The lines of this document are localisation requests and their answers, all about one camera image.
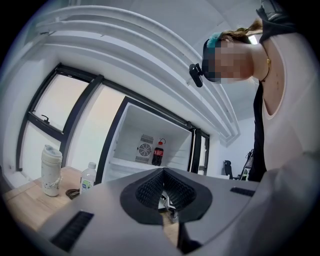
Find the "woman's neck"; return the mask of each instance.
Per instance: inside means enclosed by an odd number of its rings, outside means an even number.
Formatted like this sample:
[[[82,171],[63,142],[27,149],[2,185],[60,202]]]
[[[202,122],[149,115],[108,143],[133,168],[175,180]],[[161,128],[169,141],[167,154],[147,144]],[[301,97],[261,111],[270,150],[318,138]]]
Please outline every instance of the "woman's neck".
[[[253,63],[253,77],[262,81],[269,71],[269,66],[267,63],[268,55],[262,44],[251,44],[250,52]]]

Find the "brown hair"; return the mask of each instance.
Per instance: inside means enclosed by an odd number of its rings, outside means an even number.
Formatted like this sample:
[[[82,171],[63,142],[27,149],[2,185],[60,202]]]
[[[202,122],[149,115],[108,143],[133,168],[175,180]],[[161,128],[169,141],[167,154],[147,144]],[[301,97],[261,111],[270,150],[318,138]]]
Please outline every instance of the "brown hair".
[[[243,43],[250,43],[249,36],[255,34],[262,33],[262,22],[260,19],[254,20],[252,25],[248,28],[240,27],[236,31],[226,30],[221,33],[220,40],[221,41],[230,41],[233,42],[234,40],[243,42]]]

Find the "wooden table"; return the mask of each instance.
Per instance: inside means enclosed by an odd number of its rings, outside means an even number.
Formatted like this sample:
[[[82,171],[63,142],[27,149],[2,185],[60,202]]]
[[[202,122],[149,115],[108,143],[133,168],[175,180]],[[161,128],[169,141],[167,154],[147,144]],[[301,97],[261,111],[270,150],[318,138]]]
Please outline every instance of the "wooden table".
[[[78,189],[81,172],[71,167],[61,169],[62,181],[59,186],[59,195],[51,197],[43,193],[41,178],[15,188],[3,195],[12,216],[34,230],[60,208],[71,202],[66,191]],[[170,241],[177,245],[179,224],[172,224],[168,214],[162,213],[163,231]]]

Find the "white thermos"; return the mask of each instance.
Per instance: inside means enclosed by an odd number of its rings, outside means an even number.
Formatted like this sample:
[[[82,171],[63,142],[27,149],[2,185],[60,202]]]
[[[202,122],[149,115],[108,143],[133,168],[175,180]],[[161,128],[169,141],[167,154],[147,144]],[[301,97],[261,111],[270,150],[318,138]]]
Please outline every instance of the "white thermos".
[[[59,194],[62,153],[50,145],[44,145],[41,156],[42,191],[50,197]]]

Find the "white ceiling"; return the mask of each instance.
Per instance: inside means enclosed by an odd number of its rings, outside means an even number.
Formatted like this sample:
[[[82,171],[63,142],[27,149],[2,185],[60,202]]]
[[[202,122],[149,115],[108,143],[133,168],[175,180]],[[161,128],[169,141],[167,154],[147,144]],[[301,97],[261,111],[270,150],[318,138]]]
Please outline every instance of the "white ceiling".
[[[248,27],[261,0],[81,0],[81,5],[126,9],[149,17],[174,31],[202,55],[213,32]],[[238,120],[253,117],[257,86],[253,81],[223,84]]]

